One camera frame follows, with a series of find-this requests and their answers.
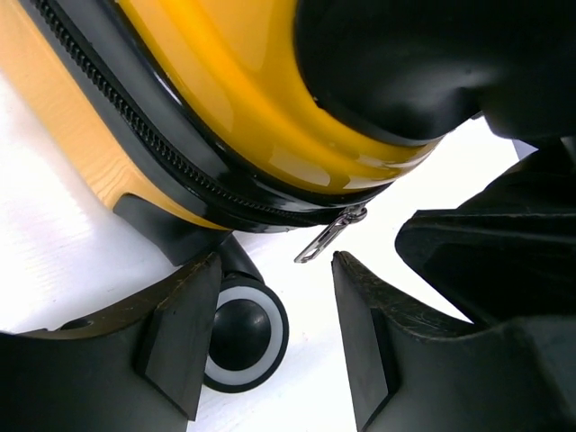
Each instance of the yellow plastic shell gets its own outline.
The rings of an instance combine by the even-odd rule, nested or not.
[[[0,1],[0,70],[108,208],[134,194],[206,228],[139,171],[17,1]]]
[[[293,48],[296,0],[117,0],[190,106],[232,149],[308,191],[393,181],[438,143],[404,148],[321,110]]]

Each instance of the white background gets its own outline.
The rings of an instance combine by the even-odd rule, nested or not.
[[[394,251],[416,209],[454,208],[518,160],[484,120],[446,137],[413,173],[368,206],[307,265],[293,258],[319,232],[238,234],[291,321],[277,373],[261,387],[225,395],[202,390],[189,430],[353,431],[354,414],[338,328],[330,261],[348,250],[373,272],[441,311],[462,318]],[[0,74],[0,329],[54,329],[169,275],[154,245],[107,211]]]

